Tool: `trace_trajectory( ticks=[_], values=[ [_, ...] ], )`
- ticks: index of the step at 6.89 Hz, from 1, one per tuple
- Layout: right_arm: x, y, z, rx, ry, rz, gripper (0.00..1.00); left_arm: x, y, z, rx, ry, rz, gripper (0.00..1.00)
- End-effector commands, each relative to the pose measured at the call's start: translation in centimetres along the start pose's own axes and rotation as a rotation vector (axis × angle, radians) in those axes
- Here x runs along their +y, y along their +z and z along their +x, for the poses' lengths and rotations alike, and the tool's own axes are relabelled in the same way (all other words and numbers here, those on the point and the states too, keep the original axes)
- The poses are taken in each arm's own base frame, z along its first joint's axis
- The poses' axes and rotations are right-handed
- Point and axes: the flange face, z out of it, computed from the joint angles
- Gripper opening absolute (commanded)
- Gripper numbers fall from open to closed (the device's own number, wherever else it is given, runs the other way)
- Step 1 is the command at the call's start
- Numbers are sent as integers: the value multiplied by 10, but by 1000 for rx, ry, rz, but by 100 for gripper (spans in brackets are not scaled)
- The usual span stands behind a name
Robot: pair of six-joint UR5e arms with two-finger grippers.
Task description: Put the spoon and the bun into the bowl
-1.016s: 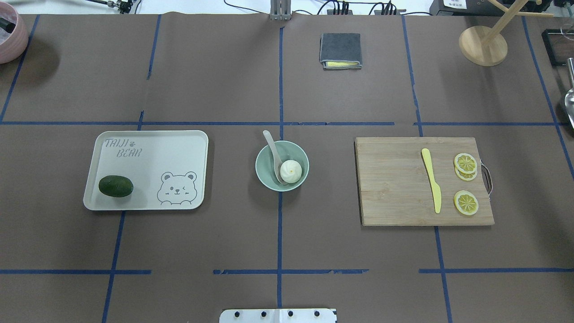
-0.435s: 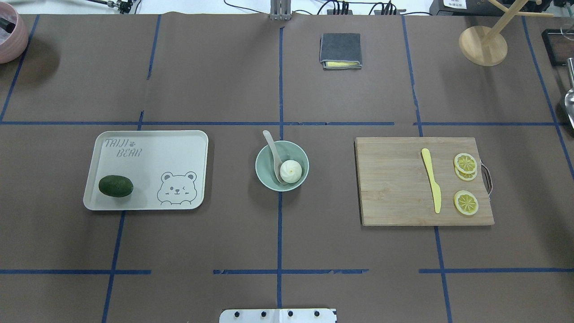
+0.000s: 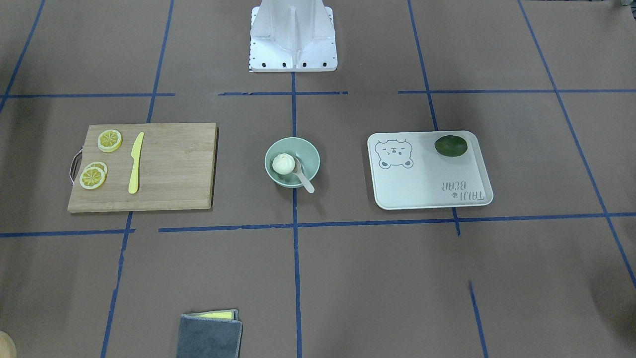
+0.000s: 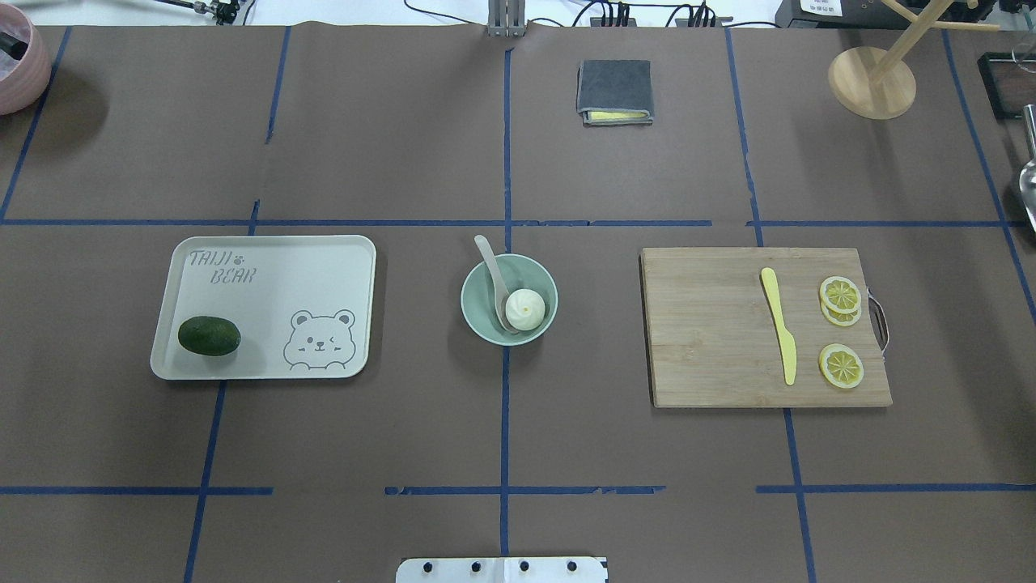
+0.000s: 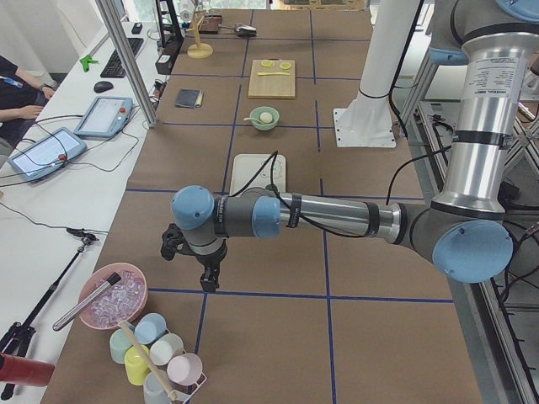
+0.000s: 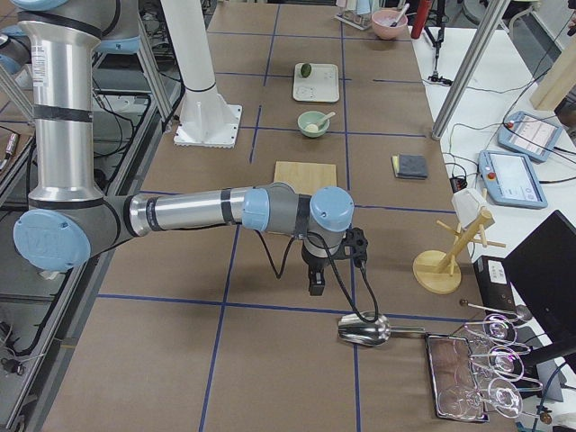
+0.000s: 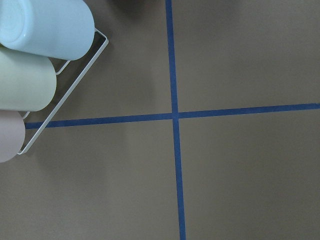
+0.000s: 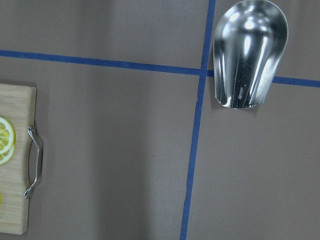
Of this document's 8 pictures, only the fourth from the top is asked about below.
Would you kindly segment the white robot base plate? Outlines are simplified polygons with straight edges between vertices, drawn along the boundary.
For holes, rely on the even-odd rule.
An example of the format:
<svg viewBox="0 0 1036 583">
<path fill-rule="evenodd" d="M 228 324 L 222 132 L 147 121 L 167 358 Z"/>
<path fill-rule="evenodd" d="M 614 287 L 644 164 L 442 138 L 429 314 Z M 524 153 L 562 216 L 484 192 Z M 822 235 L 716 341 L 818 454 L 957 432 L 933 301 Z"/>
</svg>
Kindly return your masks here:
<svg viewBox="0 0 1036 583">
<path fill-rule="evenodd" d="M 396 571 L 396 582 L 608 582 L 605 558 L 526 556 L 410 558 Z"/>
</svg>

